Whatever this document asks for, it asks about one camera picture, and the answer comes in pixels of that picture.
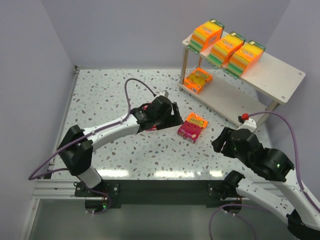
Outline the pink Scrub Mommy box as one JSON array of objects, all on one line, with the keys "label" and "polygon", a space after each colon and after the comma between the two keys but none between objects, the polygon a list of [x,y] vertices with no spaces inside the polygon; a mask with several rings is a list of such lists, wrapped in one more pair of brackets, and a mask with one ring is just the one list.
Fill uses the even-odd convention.
[{"label": "pink Scrub Mommy box", "polygon": [[207,127],[208,123],[209,122],[203,117],[191,112],[178,129],[177,134],[182,138],[195,143],[203,130]]}]

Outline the Scrub Daddy yellow sponge box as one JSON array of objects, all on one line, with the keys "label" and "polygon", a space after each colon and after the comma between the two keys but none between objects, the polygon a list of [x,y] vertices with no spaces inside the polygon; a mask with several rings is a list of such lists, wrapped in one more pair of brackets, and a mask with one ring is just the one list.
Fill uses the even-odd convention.
[{"label": "Scrub Daddy yellow sponge box", "polygon": [[183,85],[193,93],[199,94],[212,80],[213,76],[210,73],[198,67],[184,79]]}]

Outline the Sponge Daddy yellow green box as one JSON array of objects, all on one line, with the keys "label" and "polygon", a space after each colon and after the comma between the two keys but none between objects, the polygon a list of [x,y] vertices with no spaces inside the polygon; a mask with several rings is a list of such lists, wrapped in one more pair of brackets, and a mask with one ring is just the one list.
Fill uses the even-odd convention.
[{"label": "Sponge Daddy yellow green box", "polygon": [[260,43],[249,40],[231,56],[223,71],[238,79],[260,60],[265,50]]}]

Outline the Sponge Daddy multipack box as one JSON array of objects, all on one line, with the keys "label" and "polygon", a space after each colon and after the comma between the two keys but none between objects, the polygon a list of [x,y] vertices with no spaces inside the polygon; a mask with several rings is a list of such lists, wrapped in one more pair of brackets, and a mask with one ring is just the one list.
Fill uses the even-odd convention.
[{"label": "Sponge Daddy multipack box", "polygon": [[239,50],[246,39],[237,32],[231,32],[212,45],[206,61],[215,69],[226,65],[232,55]]},{"label": "Sponge Daddy multipack box", "polygon": [[222,37],[224,28],[216,19],[208,20],[193,31],[187,47],[195,53],[206,50]]}]

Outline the orange Scrub Daddy box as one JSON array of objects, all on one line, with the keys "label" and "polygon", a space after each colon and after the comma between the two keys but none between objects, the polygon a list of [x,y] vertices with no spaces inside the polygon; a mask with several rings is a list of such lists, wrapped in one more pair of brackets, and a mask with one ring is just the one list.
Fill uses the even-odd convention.
[{"label": "orange Scrub Daddy box", "polygon": [[[144,110],[146,110],[147,109],[147,107],[148,107],[148,104],[147,105],[145,105],[144,107],[143,107],[143,109]],[[156,131],[157,130],[157,126],[156,125],[153,125],[153,127],[152,128],[150,128],[150,129],[147,129],[147,131]]]}]

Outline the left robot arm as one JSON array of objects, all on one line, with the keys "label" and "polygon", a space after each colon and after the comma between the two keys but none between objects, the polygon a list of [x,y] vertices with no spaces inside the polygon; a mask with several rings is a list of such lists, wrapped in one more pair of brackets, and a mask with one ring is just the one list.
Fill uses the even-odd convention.
[{"label": "left robot arm", "polygon": [[103,179],[92,166],[92,156],[96,150],[122,137],[182,124],[177,103],[159,95],[152,102],[133,108],[128,114],[105,124],[84,129],[78,125],[70,127],[57,152],[72,176],[89,189],[103,191]]}]

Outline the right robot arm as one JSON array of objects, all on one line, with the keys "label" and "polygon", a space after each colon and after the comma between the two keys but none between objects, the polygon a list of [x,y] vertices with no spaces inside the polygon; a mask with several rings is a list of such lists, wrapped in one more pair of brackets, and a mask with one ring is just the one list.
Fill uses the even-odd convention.
[{"label": "right robot arm", "polygon": [[278,197],[232,170],[217,187],[222,199],[231,194],[249,198],[278,217],[297,239],[320,238],[320,214],[316,210],[320,203],[313,196],[305,196],[307,187],[299,185],[294,164],[282,151],[263,147],[257,136],[244,128],[225,127],[211,145],[216,153],[240,160],[283,194]]}]

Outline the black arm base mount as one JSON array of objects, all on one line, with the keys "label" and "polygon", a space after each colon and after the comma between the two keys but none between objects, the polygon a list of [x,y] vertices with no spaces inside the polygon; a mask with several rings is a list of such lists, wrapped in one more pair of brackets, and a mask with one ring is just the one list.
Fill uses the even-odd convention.
[{"label": "black arm base mount", "polygon": [[235,190],[223,191],[222,180],[103,180],[93,190],[73,183],[74,196],[84,198],[87,210],[101,212],[123,205],[218,207],[223,201],[239,203]]}]

